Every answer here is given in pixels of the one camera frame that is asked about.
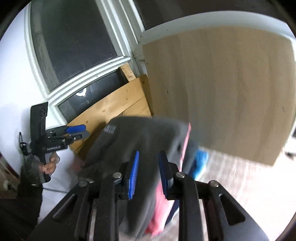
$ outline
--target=human hand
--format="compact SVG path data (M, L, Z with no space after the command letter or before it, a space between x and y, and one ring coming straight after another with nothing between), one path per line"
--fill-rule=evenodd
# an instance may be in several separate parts
M53 152L49 157L50 162L42 166L42 172L45 174L53 174L56 169L56 164L59 162L60 158L56 152Z

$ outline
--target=white window frame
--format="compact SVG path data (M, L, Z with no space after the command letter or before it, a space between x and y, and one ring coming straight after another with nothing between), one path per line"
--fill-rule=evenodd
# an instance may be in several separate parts
M119 22L112 3L108 1L96 1L96 3L118 57L105 61L88 70L83 71L82 73L79 73L78 75L56 87L53 91L49 91L47 87L35 53L30 26L31 3L25 7L24 34L32 72L34 73L34 77L41 94L49 103L49 112L51 112L51 114L58 120L60 125L67 124L67 121L58 108L58 105L66 101L73 94L83 90L85 87L95 82L98 78L102 78L116 71L118 68L120 68L120 66L126 63L129 63L135 76L140 75L140 71L133 57L129 42L123 27Z

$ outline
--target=gray towel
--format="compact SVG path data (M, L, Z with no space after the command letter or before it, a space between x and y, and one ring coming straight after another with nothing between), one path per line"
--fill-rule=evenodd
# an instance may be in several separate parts
M160 181L158 153L164 150L169 162L180 166L188 124L172 119L117 117L112 119L94 142L79 173L80 178L101 182L129 161L132 151L140 154L139 171L133 199L126 209L120 204L121 230L140 237L155 208L155 190Z

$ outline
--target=wooden board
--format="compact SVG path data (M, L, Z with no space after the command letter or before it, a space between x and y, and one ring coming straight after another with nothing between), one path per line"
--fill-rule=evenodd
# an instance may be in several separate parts
M288 39L219 27L179 33L143 50L155 115L190 121L201 146L275 162L295 119Z
M150 117L151 112L148 107L148 103L145 97L140 99L138 102L133 104L131 107L126 109L120 114L120 116L145 116Z
M149 109L151 111L151 114L153 115L153 106L152 106L152 97L150 93L150 86L147 75L144 75L143 78L141 78L142 88L145 93L146 100L148 102Z
M68 125L75 126L85 124L86 129L92 135L89 139L96 138L95 136L99 135L106 123L145 97L141 85L141 78L144 78L144 75L134 79L101 99ZM76 150L85 141L86 140L76 141L70 145L70 148Z
M120 68L123 74L125 75L126 79L128 80L128 82L131 82L136 78L128 63L120 66Z

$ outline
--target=pink cloth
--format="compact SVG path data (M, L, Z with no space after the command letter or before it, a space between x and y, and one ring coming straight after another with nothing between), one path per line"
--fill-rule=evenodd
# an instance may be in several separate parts
M191 125L189 123L187 135L186 135L184 145L183 145L182 156L180 159L179 171L181 171L181 169L182 169L183 160L185 157L185 152L186 152L186 148L187 148L187 144L188 144L188 140L189 140L190 131L191 131ZM172 206L174 204L174 200L168 201L165 198L165 195L163 194L163 187L162 187L161 181L157 185L155 197L156 197L156 204L155 204L154 214L153 214L153 217L152 217L152 219L145 231L145 233L152 234L152 236L156 236L156 235L163 232L163 229L165 227L165 222L166 222L166 220L170 214L170 211L172 209Z

